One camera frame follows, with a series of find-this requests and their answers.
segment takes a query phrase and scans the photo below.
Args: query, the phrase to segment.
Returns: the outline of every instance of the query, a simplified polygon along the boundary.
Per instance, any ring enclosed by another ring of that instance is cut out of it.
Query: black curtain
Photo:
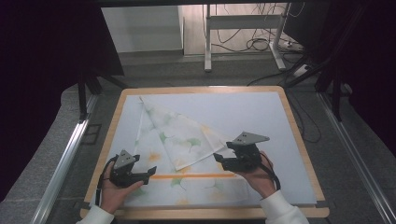
[[[62,92],[80,76],[95,77],[93,71],[123,72],[101,8],[93,5],[3,2],[0,51],[3,201],[55,120]]]

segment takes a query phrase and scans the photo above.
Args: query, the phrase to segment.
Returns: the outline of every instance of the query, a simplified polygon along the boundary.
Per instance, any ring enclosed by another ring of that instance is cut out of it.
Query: person's right hand
[[[267,155],[263,151],[260,151],[260,153],[262,153],[263,155],[265,155],[265,157],[267,157]],[[269,161],[269,159],[267,160],[263,155],[262,155],[262,164],[266,166],[268,169],[272,170],[271,168],[273,166],[272,162]],[[246,173],[245,172],[235,172],[235,173],[244,177],[249,183],[249,185],[257,192],[259,192],[263,198],[267,198],[276,192],[274,181],[260,167],[257,167],[255,170]]]

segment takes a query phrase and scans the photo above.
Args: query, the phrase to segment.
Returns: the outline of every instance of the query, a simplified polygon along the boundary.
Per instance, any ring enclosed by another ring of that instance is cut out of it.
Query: desk leg
[[[283,63],[283,60],[279,54],[279,51],[277,50],[277,45],[279,44],[279,39],[280,39],[280,36],[282,35],[283,26],[285,25],[286,17],[288,16],[289,6],[290,6],[290,3],[287,3],[285,6],[285,10],[283,10],[283,13],[280,17],[279,25],[277,26],[277,30],[276,30],[275,39],[274,39],[274,41],[270,42],[270,49],[274,55],[277,68],[281,71],[286,70],[286,66]]]
[[[210,43],[210,5],[206,5],[205,71],[212,71],[212,45]]]

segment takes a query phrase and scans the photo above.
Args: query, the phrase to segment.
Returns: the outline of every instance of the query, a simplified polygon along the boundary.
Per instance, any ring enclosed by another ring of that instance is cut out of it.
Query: white wall
[[[104,7],[117,52],[182,49],[181,7]]]

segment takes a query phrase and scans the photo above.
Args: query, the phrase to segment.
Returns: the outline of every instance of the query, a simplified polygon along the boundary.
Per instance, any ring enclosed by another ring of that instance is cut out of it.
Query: table
[[[317,176],[312,166],[311,160],[307,154],[302,137],[300,136],[296,121],[292,115],[288,100],[283,89],[276,86],[271,87],[183,87],[183,88],[147,88],[147,89],[128,89],[124,90],[120,96],[117,108],[114,112],[108,129],[106,140],[104,142],[100,157],[96,164],[92,181],[89,185],[85,203],[89,203],[96,190],[99,175],[103,171],[106,159],[115,136],[120,115],[124,102],[128,95],[144,95],[144,94],[175,94],[175,93],[236,93],[236,92],[271,92],[275,91],[279,94],[282,105],[288,117],[293,136],[296,140],[299,152],[302,156],[304,166],[308,172],[311,185],[314,189],[318,203],[316,205],[300,206],[302,212],[307,217],[326,217],[330,210],[325,203],[323,192],[320,188]],[[85,217],[88,213],[87,208],[80,210],[80,215]],[[123,208],[116,213],[116,216],[123,219],[253,219],[264,218],[265,214],[260,207],[227,207],[227,208]]]

